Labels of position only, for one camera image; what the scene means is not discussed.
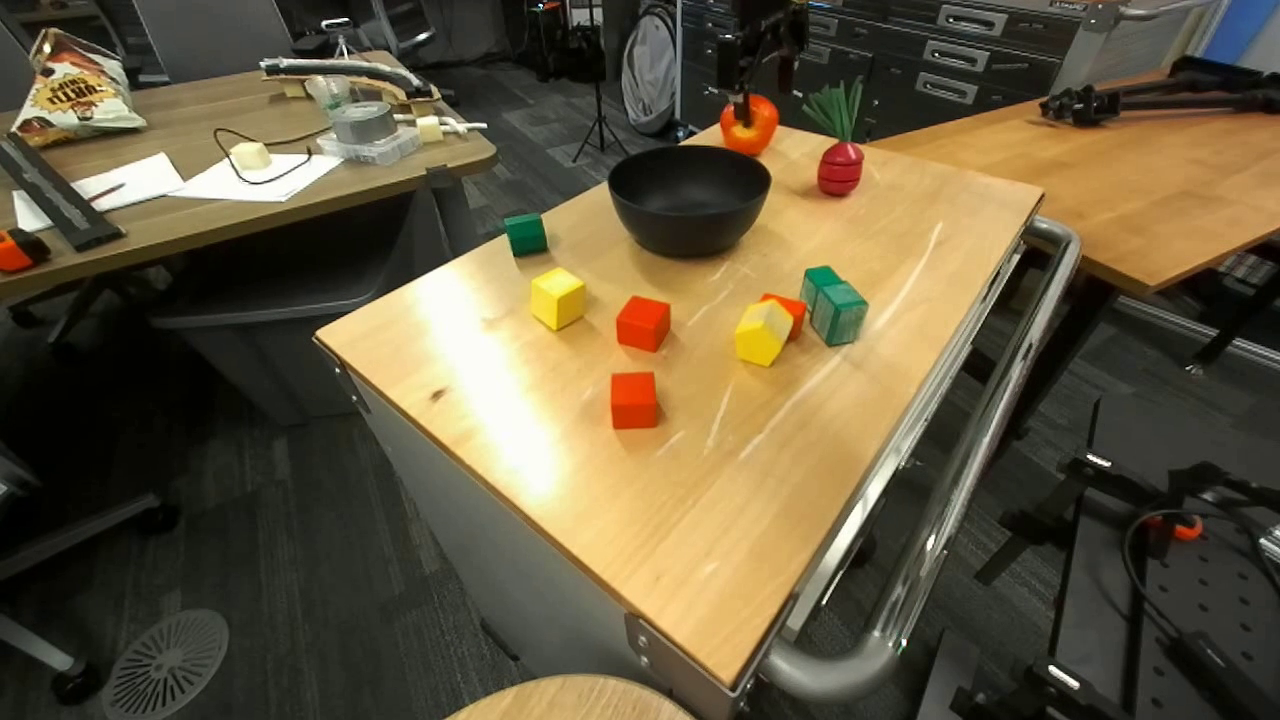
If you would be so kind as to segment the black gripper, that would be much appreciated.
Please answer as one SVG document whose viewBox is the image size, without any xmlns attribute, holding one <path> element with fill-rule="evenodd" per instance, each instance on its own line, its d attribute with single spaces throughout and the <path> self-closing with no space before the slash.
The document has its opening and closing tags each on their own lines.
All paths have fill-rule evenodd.
<svg viewBox="0 0 1280 720">
<path fill-rule="evenodd" d="M 724 0 L 714 34 L 714 88 L 737 96 L 745 88 L 740 49 L 799 52 L 807 44 L 807 0 Z M 774 114 L 783 114 L 774 71 L 781 55 L 765 55 L 752 74 L 752 96 L 765 96 Z"/>
</svg>

